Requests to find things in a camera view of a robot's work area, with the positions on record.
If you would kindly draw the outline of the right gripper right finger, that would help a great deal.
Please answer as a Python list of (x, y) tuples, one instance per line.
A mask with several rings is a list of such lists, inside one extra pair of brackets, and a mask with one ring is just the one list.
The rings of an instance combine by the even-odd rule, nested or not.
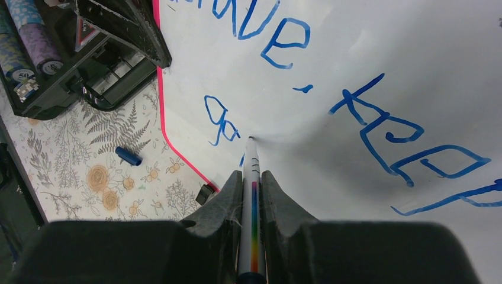
[(269, 283), (311, 283), (309, 248), (301, 226), (317, 219), (290, 198), (271, 171), (261, 177)]

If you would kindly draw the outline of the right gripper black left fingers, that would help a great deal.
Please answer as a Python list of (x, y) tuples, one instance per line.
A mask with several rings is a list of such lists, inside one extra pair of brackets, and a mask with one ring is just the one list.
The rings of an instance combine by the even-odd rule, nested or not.
[(232, 172), (222, 189), (181, 221), (189, 258), (188, 283), (234, 283), (240, 240), (243, 174)]

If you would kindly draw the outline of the white blue marker pen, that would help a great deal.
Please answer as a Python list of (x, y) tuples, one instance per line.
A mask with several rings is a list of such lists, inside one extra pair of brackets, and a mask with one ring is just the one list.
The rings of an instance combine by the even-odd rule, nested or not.
[(247, 140), (243, 161), (242, 222), (236, 282), (267, 282), (260, 212), (260, 164), (253, 137)]

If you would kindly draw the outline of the pink framed whiteboard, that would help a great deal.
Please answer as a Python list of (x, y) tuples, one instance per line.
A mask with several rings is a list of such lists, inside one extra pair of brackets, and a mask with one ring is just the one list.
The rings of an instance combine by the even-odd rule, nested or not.
[(433, 221), (501, 282), (500, 1), (154, 1), (163, 133), (221, 188), (253, 137), (319, 219)]

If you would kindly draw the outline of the blue marker cap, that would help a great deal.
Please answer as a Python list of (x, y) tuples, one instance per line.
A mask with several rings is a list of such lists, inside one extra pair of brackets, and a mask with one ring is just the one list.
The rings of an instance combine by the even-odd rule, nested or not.
[(142, 158), (123, 147), (116, 147), (115, 154), (131, 166), (139, 166), (142, 163)]

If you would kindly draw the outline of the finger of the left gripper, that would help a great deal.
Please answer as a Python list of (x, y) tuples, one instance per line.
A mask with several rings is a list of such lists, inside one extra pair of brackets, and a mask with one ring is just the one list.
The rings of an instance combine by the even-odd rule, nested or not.
[(100, 32), (141, 53), (160, 68), (172, 56), (153, 16), (152, 1), (76, 0), (74, 11)]

